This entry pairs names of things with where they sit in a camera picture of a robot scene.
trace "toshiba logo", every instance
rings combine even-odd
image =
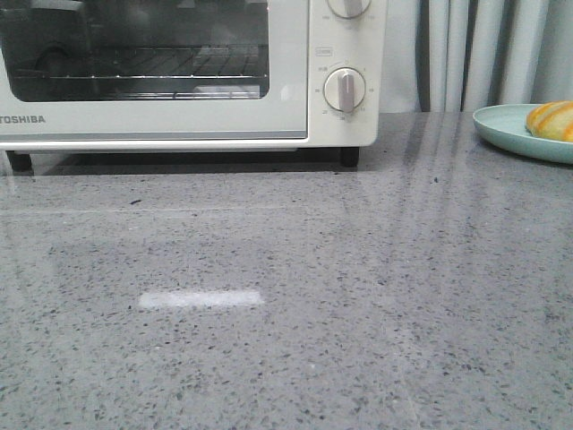
[[[0,124],[37,124],[45,123],[46,119],[42,115],[25,115],[25,116],[4,116],[0,115]]]

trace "white curtain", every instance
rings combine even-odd
[[[573,99],[573,0],[389,0],[381,111]]]

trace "oven foot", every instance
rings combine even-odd
[[[14,150],[7,150],[6,155],[14,172],[26,172],[32,169],[32,158],[29,154],[17,154]]]
[[[360,148],[357,146],[344,146],[340,148],[340,164],[345,168],[355,168],[358,165]]]

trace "gray speckled countertop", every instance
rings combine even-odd
[[[2,157],[1,428],[572,426],[573,169],[470,115],[384,115],[357,170]]]

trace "bread roll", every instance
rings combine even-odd
[[[552,101],[533,109],[526,120],[535,137],[573,142],[573,101]]]

